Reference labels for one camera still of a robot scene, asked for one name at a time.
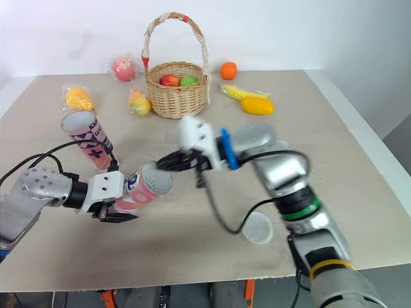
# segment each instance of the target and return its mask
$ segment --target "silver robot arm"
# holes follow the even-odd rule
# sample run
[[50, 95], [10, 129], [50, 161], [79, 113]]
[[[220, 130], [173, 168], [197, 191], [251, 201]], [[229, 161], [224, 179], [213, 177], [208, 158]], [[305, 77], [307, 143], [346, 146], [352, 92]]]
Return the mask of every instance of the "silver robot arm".
[[221, 169], [224, 160], [236, 169], [240, 167], [236, 159], [250, 159], [290, 233], [288, 244], [297, 269], [311, 279], [316, 307], [386, 307], [371, 283], [353, 269], [346, 240], [308, 185], [308, 161], [290, 153], [258, 157], [286, 149], [270, 125], [248, 124], [232, 134], [222, 130], [222, 136], [215, 139], [209, 124], [185, 117], [180, 122], [179, 142], [181, 150], [164, 157], [157, 167], [169, 171], [196, 167], [201, 173]]
[[69, 207], [91, 212], [100, 221], [119, 223], [136, 218], [117, 213], [110, 206], [123, 197], [124, 175], [101, 173], [87, 183], [46, 167], [25, 170], [13, 189], [0, 198], [0, 252], [6, 255], [36, 223], [44, 207]]
[[[274, 143], [263, 151], [275, 150], [279, 148]], [[259, 152], [251, 148], [241, 155]], [[327, 207], [308, 185], [304, 162], [284, 154], [257, 158], [252, 163], [290, 232], [288, 244], [295, 265], [310, 276], [315, 306], [386, 307], [372, 284], [353, 269], [346, 240]]]

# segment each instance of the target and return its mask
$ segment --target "table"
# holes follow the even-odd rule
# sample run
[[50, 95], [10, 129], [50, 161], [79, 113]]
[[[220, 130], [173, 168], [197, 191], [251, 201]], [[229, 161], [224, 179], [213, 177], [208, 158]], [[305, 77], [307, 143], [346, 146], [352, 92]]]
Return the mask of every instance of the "table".
[[[246, 89], [272, 92], [276, 112], [269, 116], [243, 112], [238, 102], [220, 93], [220, 82], [213, 75], [211, 104], [199, 116], [216, 131], [269, 123], [279, 139], [306, 152], [320, 175], [314, 189], [329, 204], [358, 269], [411, 262], [411, 220], [404, 202], [304, 71], [242, 72], [233, 81]], [[108, 74], [39, 76], [0, 120], [1, 174], [23, 158], [69, 140], [60, 129], [67, 113], [61, 110], [61, 86], [67, 83], [92, 90], [97, 117], [126, 176], [144, 162], [176, 150], [177, 121], [154, 113], [130, 114], [128, 83]], [[145, 89], [142, 76], [137, 84]], [[57, 155], [65, 170], [79, 173], [82, 180], [96, 173], [76, 147]], [[4, 183], [2, 193], [17, 177]], [[208, 178], [222, 214], [233, 226], [249, 207], [267, 198], [252, 166], [210, 171]], [[177, 175], [169, 195], [143, 209], [140, 218], [122, 224], [100, 223], [72, 209], [44, 209], [0, 265], [0, 291], [115, 289], [294, 274], [283, 226], [265, 246], [226, 234], [193, 179], [192, 171]], [[272, 205], [265, 209], [276, 213]]]

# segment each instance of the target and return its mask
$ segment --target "plastic fruit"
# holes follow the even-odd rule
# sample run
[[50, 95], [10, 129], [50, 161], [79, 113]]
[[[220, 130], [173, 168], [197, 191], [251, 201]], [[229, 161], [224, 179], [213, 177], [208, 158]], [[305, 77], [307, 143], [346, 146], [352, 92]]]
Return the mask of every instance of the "plastic fruit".
[[180, 78], [172, 74], [167, 74], [161, 76], [160, 84], [168, 87], [180, 87]]
[[271, 93], [253, 93], [253, 92], [243, 90], [239, 87], [236, 87], [235, 85], [226, 85], [226, 84], [221, 84], [221, 91], [224, 94], [230, 96], [231, 98], [237, 99], [238, 101], [241, 101], [246, 96], [252, 96], [253, 98], [265, 98], [265, 99], [269, 99], [271, 96]]
[[94, 110], [94, 103], [92, 102], [89, 93], [84, 88], [73, 87], [66, 92], [66, 104], [73, 110]]
[[111, 69], [114, 75], [121, 81], [131, 81], [136, 77], [136, 69], [130, 59], [121, 56], [116, 58]]
[[237, 65], [234, 62], [226, 62], [221, 65], [221, 78], [232, 80], [237, 76]]
[[244, 111], [250, 114], [272, 114], [274, 112], [274, 104], [266, 98], [254, 98], [246, 96], [241, 100], [241, 107]]
[[188, 85], [192, 85], [194, 83], [198, 82], [198, 78], [192, 77], [192, 76], [186, 76], [180, 81], [180, 87], [186, 87]]
[[145, 116], [150, 111], [150, 102], [145, 94], [141, 91], [135, 90], [130, 93], [128, 98], [128, 106], [132, 112], [139, 116]]

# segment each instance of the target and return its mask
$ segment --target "wicker basket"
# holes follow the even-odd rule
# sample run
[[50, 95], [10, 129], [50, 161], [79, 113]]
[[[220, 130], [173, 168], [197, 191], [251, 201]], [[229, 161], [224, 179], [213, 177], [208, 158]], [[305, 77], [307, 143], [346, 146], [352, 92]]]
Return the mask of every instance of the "wicker basket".
[[[167, 19], [178, 19], [191, 26], [195, 36], [201, 43], [203, 69], [198, 65], [187, 62], [167, 62], [148, 70], [148, 45], [150, 43], [150, 37], [154, 28]], [[181, 119], [186, 114], [199, 113], [208, 102], [208, 54], [205, 44], [204, 36], [197, 24], [181, 13], [165, 13], [156, 18], [148, 26], [145, 34], [144, 48], [141, 52], [141, 59], [143, 60], [146, 72], [148, 98], [153, 110], [160, 116], [168, 117], [170, 119]], [[198, 82], [186, 87], [167, 87], [160, 84], [160, 78], [165, 74], [174, 74], [180, 78], [193, 76], [198, 78]]]

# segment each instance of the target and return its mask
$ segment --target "pink cylindrical can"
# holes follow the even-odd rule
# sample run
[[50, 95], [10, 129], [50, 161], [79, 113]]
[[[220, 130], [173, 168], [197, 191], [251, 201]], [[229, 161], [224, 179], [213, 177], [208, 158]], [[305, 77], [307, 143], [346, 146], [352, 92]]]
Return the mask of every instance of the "pink cylindrical can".
[[[107, 138], [103, 128], [97, 121], [96, 115], [91, 111], [77, 111], [65, 116], [62, 120], [62, 129], [74, 140], [98, 140], [113, 149], [113, 145]], [[80, 143], [79, 147], [84, 154], [92, 160], [99, 170], [106, 170], [110, 165], [110, 155], [101, 144]]]
[[117, 200], [114, 208], [120, 212], [135, 212], [167, 194], [172, 186], [170, 172], [158, 170], [154, 162], [146, 163], [128, 178], [125, 183], [127, 196]]

